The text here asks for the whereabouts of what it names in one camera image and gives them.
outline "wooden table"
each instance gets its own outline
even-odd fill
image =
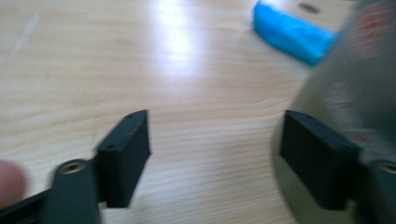
[[[252,31],[255,2],[1,1],[0,158],[25,168],[27,196],[149,109],[153,155],[132,207],[106,223],[294,223],[270,142],[311,68]],[[272,2],[334,31],[354,5]]]

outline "blurry object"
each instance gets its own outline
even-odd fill
[[[89,161],[72,160],[55,170],[51,188],[0,211],[0,223],[100,224],[99,203],[129,206],[150,156],[148,112],[123,118]]]
[[[379,161],[396,162],[395,15],[393,0],[361,2],[290,107],[315,117],[359,146],[359,162],[373,168],[373,174],[377,174],[375,164]],[[346,203],[346,212],[318,206],[299,177],[278,156],[278,141],[274,142],[276,176],[298,221],[355,223],[354,202]],[[383,184],[377,186],[378,190],[394,187],[393,182]],[[372,206],[388,212],[387,202],[383,203]],[[394,222],[384,219],[373,223]]]
[[[23,198],[26,190],[26,174],[19,165],[10,161],[0,161],[0,180],[1,210]]]
[[[335,35],[258,2],[253,9],[255,31],[268,44],[310,65],[326,54]]]
[[[354,223],[396,223],[396,162],[362,163],[359,146],[315,118],[286,111],[280,156],[316,203],[328,210],[356,204]]]

